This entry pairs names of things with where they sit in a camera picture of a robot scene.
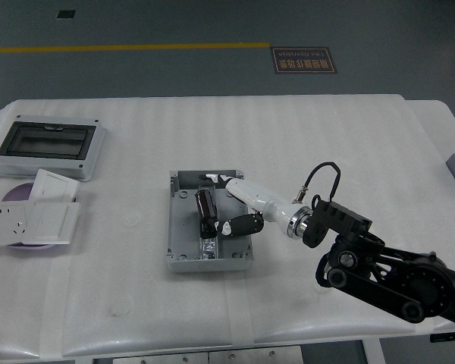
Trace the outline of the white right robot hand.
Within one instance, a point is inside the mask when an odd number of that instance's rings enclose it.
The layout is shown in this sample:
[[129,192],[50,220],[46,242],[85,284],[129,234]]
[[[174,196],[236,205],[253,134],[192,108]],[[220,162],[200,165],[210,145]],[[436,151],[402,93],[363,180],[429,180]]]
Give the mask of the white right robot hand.
[[276,223],[285,235],[290,238],[296,236],[297,214],[303,207],[301,204],[293,204],[276,192],[251,181],[224,174],[201,174],[199,179],[225,188],[233,197],[259,212],[265,221]]

